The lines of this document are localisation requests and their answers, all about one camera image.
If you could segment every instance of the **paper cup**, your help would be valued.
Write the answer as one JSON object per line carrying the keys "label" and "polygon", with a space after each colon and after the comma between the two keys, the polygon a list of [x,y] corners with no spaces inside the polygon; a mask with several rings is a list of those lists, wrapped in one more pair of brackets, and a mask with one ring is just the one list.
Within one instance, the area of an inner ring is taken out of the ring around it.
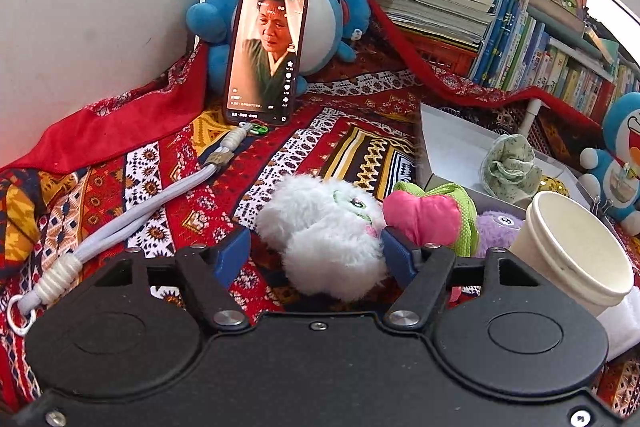
{"label": "paper cup", "polygon": [[595,316],[634,284],[626,252],[604,223],[556,192],[535,195],[510,250]]}

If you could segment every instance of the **man on phone screen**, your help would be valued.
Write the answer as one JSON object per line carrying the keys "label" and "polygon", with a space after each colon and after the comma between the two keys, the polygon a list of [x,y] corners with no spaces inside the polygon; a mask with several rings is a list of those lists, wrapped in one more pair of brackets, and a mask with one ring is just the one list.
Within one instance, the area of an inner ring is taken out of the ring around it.
{"label": "man on phone screen", "polygon": [[287,22],[284,0],[258,0],[256,27],[259,39],[245,39],[242,48],[249,60],[262,110],[282,106],[287,63],[296,54]]}

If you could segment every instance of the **red book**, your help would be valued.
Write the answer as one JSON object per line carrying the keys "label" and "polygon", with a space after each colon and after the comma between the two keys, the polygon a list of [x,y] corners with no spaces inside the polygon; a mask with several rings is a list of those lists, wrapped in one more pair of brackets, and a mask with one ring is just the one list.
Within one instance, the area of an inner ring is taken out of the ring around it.
{"label": "red book", "polygon": [[611,84],[608,80],[605,80],[604,78],[602,79],[602,85],[600,86],[600,92],[596,99],[596,105],[593,106],[591,116],[589,117],[591,120],[602,124],[602,120],[604,120],[604,115],[607,112],[609,102],[611,102],[611,97],[615,90],[616,86]]}

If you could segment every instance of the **orange crate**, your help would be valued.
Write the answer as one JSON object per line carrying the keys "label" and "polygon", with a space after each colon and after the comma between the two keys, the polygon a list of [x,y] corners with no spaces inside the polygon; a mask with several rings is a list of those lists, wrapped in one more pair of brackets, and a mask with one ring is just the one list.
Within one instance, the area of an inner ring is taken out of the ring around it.
{"label": "orange crate", "polygon": [[439,67],[460,76],[467,76],[478,54],[430,39],[425,35],[402,30],[404,36],[415,47],[420,56]]}

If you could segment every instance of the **smartphone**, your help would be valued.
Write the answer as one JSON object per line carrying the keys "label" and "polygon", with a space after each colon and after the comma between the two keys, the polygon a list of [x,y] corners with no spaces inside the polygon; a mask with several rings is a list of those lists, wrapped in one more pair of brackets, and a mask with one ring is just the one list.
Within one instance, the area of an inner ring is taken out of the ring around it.
{"label": "smartphone", "polygon": [[308,0],[239,0],[226,66],[228,123],[284,125],[294,111]]}

